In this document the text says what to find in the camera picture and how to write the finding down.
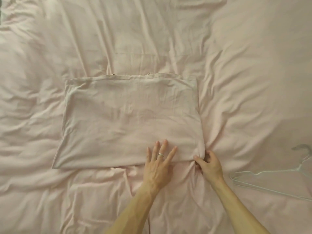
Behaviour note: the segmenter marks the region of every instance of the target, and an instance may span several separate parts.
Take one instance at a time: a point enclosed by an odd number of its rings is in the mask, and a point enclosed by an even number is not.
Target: folded pink garment
[[[175,74],[107,75],[66,81],[63,137],[53,168],[145,163],[156,140],[178,146],[173,161],[204,157],[197,82]]]

